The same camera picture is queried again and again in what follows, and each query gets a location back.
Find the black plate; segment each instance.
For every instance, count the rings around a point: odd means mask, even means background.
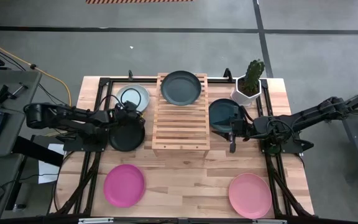
[[[201,94],[200,80],[192,73],[169,73],[161,83],[161,94],[169,103],[186,106],[194,103]]]
[[[135,150],[142,144],[144,136],[144,126],[138,121],[130,121],[124,126],[109,130],[110,145],[121,152]]]
[[[238,115],[244,118],[245,114],[235,101],[218,99],[209,106],[209,124],[217,131],[230,133],[230,117],[234,117],[234,107],[238,107]]]

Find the pink plate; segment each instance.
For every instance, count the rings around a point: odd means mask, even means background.
[[[115,167],[104,180],[104,197],[116,207],[133,206],[142,198],[144,190],[142,171],[133,165],[123,164]]]
[[[240,174],[231,182],[229,200],[235,211],[246,218],[261,218],[272,205],[266,182],[255,174]]]

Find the black desk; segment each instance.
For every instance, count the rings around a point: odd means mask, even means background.
[[[6,100],[3,105],[5,108],[23,111],[23,107],[31,103],[35,91],[41,79],[39,72],[17,72],[0,70],[0,88],[3,85],[9,87],[8,91],[13,93],[20,87],[19,82],[27,85],[28,90],[21,91],[16,100]],[[10,110],[0,110],[9,113],[9,117],[5,124],[4,129],[0,135],[0,156],[9,155],[12,151],[13,145],[23,125],[24,114]]]
[[[41,74],[38,72],[0,70],[0,87],[2,87],[2,85],[7,85],[9,87],[9,92],[11,93],[20,87],[19,82],[22,82],[29,87],[28,90],[20,92],[18,99],[6,100],[3,103],[4,107],[22,111],[26,104],[31,103],[40,79]],[[23,155],[11,154],[11,151],[25,118],[24,114],[15,111],[1,111],[11,115],[0,135],[0,185],[10,180],[14,180],[17,177],[18,170],[24,160]],[[14,184],[11,183],[5,187],[6,193],[0,201],[0,217],[5,209],[13,185]]]

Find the cactus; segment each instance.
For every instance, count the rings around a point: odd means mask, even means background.
[[[239,80],[238,89],[247,96],[253,96],[258,93],[259,78],[265,70],[265,64],[260,59],[253,60],[248,65],[247,75]]]

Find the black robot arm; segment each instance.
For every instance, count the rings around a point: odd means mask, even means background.
[[[353,99],[344,101],[342,98],[330,97],[317,106],[295,113],[293,115],[261,116],[249,123],[247,118],[234,116],[231,119],[232,133],[224,136],[232,141],[230,152],[235,152],[235,137],[242,137],[244,141],[249,139],[263,139],[271,148],[275,148],[289,139],[300,145],[301,153],[311,147],[313,143],[302,140],[298,133],[314,124],[322,121],[346,119],[348,114],[358,108],[358,95]]]
[[[144,124],[142,113],[127,101],[113,109],[90,111],[50,103],[32,103],[24,107],[27,126],[33,129],[53,128],[74,135],[65,141],[65,151],[95,151],[107,143],[108,131],[126,122]]]

